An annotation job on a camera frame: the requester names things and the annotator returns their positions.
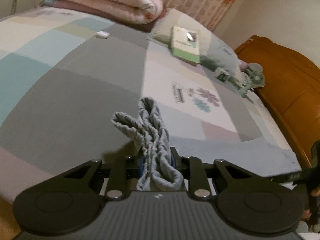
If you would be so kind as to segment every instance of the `gray ribbed surface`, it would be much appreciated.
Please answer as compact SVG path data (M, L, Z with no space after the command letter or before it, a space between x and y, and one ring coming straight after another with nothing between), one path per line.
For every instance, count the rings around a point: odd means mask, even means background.
M57 237L22 233L16 240L301 240L295 233L255 237L225 224L209 203L190 199L186 192L132 192L107 204L100 216L76 233Z

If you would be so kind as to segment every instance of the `metal screw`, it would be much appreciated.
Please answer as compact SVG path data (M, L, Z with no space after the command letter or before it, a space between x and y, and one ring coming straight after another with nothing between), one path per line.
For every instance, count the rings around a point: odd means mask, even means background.
M109 198L120 198L122 196L122 192L120 190L110 190L107 192L107 196Z
M195 195L197 197L208 197L208 196L210 196L210 191L206 190L206 189L197 189L195 191Z

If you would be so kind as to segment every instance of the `wooden bed frame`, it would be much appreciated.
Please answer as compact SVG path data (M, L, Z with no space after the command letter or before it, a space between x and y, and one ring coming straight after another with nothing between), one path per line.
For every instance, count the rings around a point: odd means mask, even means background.
M11 240L20 233L20 228L12 213L12 205L0 198L0 239Z
M300 53L252 36L238 57L262 65L266 85L255 90L276 121L302 168L314 165L311 147L320 139L320 69Z

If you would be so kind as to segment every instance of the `patchwork bedspread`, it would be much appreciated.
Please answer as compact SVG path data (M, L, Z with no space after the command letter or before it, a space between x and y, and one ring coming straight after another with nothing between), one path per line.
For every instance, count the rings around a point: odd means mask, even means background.
M110 37L95 37L101 30ZM263 116L270 115L259 114L254 100L172 57L146 33L38 8L3 19L0 37L0 196L10 202L90 159L134 154L110 119L116 111L137 116L144 96L157 101L180 155L224 158L260 175L300 169L289 147L269 136L275 128Z

